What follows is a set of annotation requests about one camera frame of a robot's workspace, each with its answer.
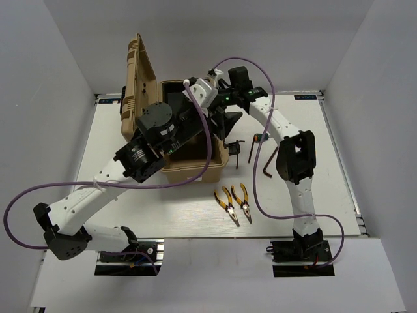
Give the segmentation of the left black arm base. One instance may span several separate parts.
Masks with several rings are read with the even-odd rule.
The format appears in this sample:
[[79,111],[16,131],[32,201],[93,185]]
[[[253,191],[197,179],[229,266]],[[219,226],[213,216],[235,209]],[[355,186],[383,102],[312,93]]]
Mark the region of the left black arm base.
[[138,241],[138,253],[120,255],[100,252],[97,257],[95,276],[149,276],[158,275],[164,258],[163,239]]

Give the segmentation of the large brown hex key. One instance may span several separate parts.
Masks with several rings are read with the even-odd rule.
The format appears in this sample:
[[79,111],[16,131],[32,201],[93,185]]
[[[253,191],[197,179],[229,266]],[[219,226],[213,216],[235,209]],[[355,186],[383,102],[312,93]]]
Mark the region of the large brown hex key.
[[274,157],[277,155],[278,149],[279,149],[279,147],[276,147],[274,149],[274,151],[272,152],[272,154],[270,155],[266,164],[263,167],[263,175],[265,175],[268,178],[272,178],[272,174],[268,172],[268,167],[271,165],[272,161],[274,160]]

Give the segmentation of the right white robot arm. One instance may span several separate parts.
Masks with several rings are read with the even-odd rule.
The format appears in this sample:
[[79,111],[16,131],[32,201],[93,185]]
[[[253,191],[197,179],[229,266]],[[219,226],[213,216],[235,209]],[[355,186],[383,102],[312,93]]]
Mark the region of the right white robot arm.
[[323,242],[323,233],[315,217],[312,181],[316,167],[315,136],[289,122],[275,107],[274,99],[261,87],[254,87],[246,67],[228,70],[229,85],[220,91],[260,122],[278,145],[276,170],[285,181],[293,210],[295,254],[309,260]]

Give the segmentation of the small brown hex key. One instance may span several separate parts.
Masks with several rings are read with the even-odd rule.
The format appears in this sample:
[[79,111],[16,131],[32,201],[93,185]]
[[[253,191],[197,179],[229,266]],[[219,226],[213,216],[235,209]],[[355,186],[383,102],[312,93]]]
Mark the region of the small brown hex key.
[[239,155],[240,155],[240,153],[241,153],[240,144],[241,144],[241,143],[244,143],[244,142],[245,142],[244,140],[237,140],[237,141],[235,142],[235,147],[236,147],[236,153],[235,153],[235,155],[236,155],[236,166],[235,166],[235,168],[236,168],[236,169],[238,169]]

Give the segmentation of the yellow black pliers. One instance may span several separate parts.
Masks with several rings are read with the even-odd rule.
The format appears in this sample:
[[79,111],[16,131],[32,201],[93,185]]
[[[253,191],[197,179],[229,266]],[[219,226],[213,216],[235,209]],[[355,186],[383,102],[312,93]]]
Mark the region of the yellow black pliers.
[[214,190],[215,200],[216,200],[217,204],[229,215],[229,217],[235,223],[235,225],[237,227],[239,227],[240,223],[238,221],[237,215],[235,213],[235,209],[233,207],[232,195],[231,195],[230,191],[225,186],[222,187],[222,191],[227,196],[227,202],[224,202],[220,199],[220,197],[218,195],[218,192],[216,190]]
[[247,218],[248,222],[250,224],[253,223],[252,220],[252,215],[250,212],[250,205],[248,203],[248,191],[245,187],[245,185],[243,183],[240,183],[240,188],[242,189],[243,192],[243,198],[239,198],[236,191],[235,191],[235,187],[233,185],[231,185],[231,194],[233,199],[238,203],[238,205],[240,206],[240,209],[243,211],[245,217]]

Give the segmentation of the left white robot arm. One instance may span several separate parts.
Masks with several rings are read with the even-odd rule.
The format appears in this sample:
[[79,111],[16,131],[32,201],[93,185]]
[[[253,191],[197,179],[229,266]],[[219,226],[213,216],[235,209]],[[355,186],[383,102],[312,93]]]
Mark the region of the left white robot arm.
[[144,108],[132,138],[92,181],[53,204],[40,203],[33,209],[47,247],[59,260],[85,250],[134,258],[139,245],[129,227],[97,226],[89,223],[90,218],[123,192],[146,189],[144,182],[165,166],[165,155],[201,132],[208,136],[209,124],[208,110],[189,100],[180,106],[157,102]]

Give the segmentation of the tan plastic toolbox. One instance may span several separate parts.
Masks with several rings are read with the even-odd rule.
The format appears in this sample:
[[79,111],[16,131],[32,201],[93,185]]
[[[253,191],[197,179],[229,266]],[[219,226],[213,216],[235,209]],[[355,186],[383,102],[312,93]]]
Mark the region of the tan plastic toolbox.
[[218,182],[237,151],[225,138],[242,113],[217,107],[199,114],[182,81],[157,81],[140,34],[130,41],[126,61],[120,115],[127,143],[114,158],[123,175],[138,183],[157,172],[171,184]]

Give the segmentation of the green stubby screwdriver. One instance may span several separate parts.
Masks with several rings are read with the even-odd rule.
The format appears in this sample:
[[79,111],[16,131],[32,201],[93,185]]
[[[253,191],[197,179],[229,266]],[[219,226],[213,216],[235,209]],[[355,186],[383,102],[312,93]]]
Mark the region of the green stubby screwdriver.
[[260,142],[267,141],[269,137],[270,137],[269,133],[266,133],[265,135],[263,135],[262,133],[256,133],[253,136],[253,140],[256,143],[260,143]]

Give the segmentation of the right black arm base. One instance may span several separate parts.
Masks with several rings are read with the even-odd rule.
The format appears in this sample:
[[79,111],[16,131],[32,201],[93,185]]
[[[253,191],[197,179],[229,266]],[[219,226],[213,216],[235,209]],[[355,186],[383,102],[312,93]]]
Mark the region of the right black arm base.
[[293,240],[273,240],[265,248],[272,257],[274,278],[307,278],[335,276],[332,264],[323,265],[332,259],[327,240],[304,252]]

